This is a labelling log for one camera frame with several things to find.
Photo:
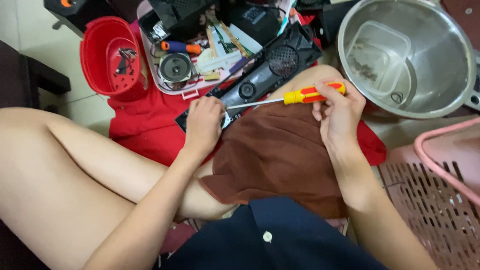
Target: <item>tile floor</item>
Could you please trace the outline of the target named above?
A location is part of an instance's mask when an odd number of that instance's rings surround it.
[[[0,40],[70,78],[72,91],[65,96],[40,90],[41,106],[59,105],[61,115],[108,136],[109,122],[115,113],[107,98],[93,92],[83,76],[79,58],[81,39],[65,26],[53,30],[56,18],[43,8],[42,0],[0,0],[0,6]],[[334,55],[334,48],[329,48],[319,62],[335,65]],[[364,119],[388,148],[410,144],[422,132],[465,120],[419,122],[370,116]]]

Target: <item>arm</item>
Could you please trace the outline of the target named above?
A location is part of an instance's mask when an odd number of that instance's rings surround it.
[[[221,134],[223,105],[200,98],[190,105],[185,146],[165,174],[96,249],[84,270],[151,269],[190,179]]]
[[[342,96],[323,83],[341,81]],[[358,243],[392,270],[437,269],[427,251],[407,227],[382,189],[357,142],[357,125],[365,98],[348,81],[327,79],[316,85],[328,98],[314,104],[313,115],[322,120],[322,140],[348,207]]]

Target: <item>orange and blue screwdriver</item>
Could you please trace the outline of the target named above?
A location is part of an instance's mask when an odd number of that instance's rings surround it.
[[[342,95],[345,94],[345,85],[343,83],[335,82],[335,83],[327,83],[326,85],[335,88]],[[236,105],[236,106],[228,106],[226,109],[230,110],[230,109],[256,106],[260,104],[266,104],[266,103],[272,103],[272,102],[278,102],[278,101],[283,101],[286,105],[288,105],[293,103],[312,103],[316,101],[325,101],[325,100],[327,100],[327,98],[320,95],[317,92],[317,89],[315,89],[315,86],[307,86],[296,91],[287,92],[283,94],[283,98],[247,103],[247,104]]]

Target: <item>navy blue shirt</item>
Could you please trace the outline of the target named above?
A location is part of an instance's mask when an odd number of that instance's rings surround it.
[[[387,268],[318,215],[287,197],[273,197],[253,200],[231,218],[208,223],[160,269]]]

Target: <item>white button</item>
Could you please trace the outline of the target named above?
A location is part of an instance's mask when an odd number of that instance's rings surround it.
[[[269,231],[265,231],[264,241],[269,243],[272,242],[272,234]]]

